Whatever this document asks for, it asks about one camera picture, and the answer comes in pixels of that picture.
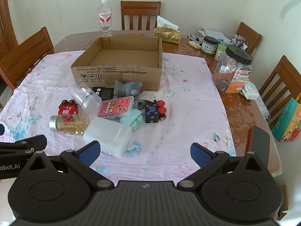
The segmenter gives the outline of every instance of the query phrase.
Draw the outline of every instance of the wooden chair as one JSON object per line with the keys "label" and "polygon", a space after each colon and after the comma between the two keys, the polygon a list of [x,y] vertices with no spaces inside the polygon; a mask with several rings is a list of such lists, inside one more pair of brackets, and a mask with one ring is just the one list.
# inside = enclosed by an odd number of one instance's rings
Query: wooden chair
{"label": "wooden chair", "polygon": [[0,60],[0,74],[14,90],[45,55],[52,53],[52,42],[43,27]]}
{"label": "wooden chair", "polygon": [[[270,83],[276,75],[278,75],[280,78],[271,87],[271,89],[262,97],[262,94],[270,85]],[[272,93],[275,92],[276,88],[282,82],[285,84],[284,88],[268,104],[266,104],[268,98],[272,95]],[[276,104],[276,102],[285,94],[287,90],[290,92],[290,94],[280,104],[278,104],[278,106],[276,106],[272,110],[272,112],[270,112],[271,120],[273,120],[273,117],[275,117],[275,115],[285,106],[285,104],[291,99],[291,97],[297,98],[301,92],[301,75],[292,65],[292,63],[283,55],[273,72],[270,74],[266,82],[263,84],[262,88],[259,90],[259,94],[262,97],[263,102],[267,106],[267,109],[270,110]],[[270,123],[269,126],[271,130],[273,129],[279,117],[280,115],[278,115]]]}
{"label": "wooden chair", "polygon": [[243,22],[240,23],[235,34],[240,35],[246,39],[246,45],[248,46],[246,52],[248,54],[251,54],[260,43],[261,34],[257,33]]}
{"label": "wooden chair", "polygon": [[0,0],[0,60],[17,45],[7,0]]}
{"label": "wooden chair", "polygon": [[157,27],[157,16],[160,15],[161,2],[120,2],[121,24],[124,28],[124,16],[130,16],[130,30],[133,30],[133,15],[139,15],[138,30],[142,28],[142,15],[147,16],[146,30],[150,30],[151,16],[156,16],[155,28]]}

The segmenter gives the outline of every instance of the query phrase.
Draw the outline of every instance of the clear plastic container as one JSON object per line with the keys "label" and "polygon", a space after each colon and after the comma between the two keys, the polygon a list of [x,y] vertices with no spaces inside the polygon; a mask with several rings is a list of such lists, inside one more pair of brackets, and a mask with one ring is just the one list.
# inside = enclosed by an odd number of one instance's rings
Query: clear plastic container
{"label": "clear plastic container", "polygon": [[99,31],[100,36],[112,36],[112,11],[109,6],[109,0],[101,0],[99,10]]}
{"label": "clear plastic container", "polygon": [[85,143],[94,140],[100,143],[100,150],[120,158],[127,150],[132,129],[126,124],[95,117],[84,133]]}
{"label": "clear plastic container", "polygon": [[67,134],[83,134],[90,123],[87,115],[54,115],[49,121],[50,130]]}
{"label": "clear plastic container", "polygon": [[68,90],[71,91],[73,99],[86,115],[91,119],[98,115],[102,102],[101,97],[84,82],[77,81],[76,85],[70,85]]}
{"label": "clear plastic container", "polygon": [[213,82],[221,93],[240,93],[251,71],[252,57],[239,47],[228,45],[221,53]]}

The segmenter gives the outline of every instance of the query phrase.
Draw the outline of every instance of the small jar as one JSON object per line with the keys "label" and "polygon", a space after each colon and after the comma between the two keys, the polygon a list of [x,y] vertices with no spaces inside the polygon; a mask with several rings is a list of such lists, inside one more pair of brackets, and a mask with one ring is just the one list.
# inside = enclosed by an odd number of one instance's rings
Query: small jar
{"label": "small jar", "polygon": [[219,44],[217,46],[217,50],[216,50],[215,57],[214,57],[214,59],[216,61],[219,61],[219,58],[221,57],[221,53],[224,52],[226,50],[226,48],[227,48],[227,46],[223,45],[223,44]]}
{"label": "small jar", "polygon": [[87,115],[54,115],[49,121],[51,131],[67,134],[83,134],[89,124]]}
{"label": "small jar", "polygon": [[205,36],[202,43],[202,51],[208,55],[214,55],[219,41],[211,36]]}
{"label": "small jar", "polygon": [[228,45],[221,53],[212,75],[213,82],[221,93],[240,93],[251,71],[252,57],[239,47]]}

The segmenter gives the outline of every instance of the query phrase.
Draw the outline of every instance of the smartphone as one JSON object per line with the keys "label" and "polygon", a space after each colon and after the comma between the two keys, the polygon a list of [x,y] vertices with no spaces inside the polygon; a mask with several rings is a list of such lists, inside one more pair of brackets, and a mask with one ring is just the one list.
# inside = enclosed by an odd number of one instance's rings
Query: smartphone
{"label": "smartphone", "polygon": [[267,166],[270,153],[270,135],[258,126],[252,126],[248,136],[246,152],[255,152],[264,165]]}

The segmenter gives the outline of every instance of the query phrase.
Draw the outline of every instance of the water bottle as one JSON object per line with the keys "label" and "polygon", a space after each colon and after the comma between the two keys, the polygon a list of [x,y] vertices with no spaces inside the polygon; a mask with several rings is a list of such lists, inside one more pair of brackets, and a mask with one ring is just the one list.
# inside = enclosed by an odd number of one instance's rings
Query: water bottle
{"label": "water bottle", "polygon": [[99,10],[99,31],[100,36],[112,36],[112,20],[111,8],[108,0],[101,0],[101,7]]}

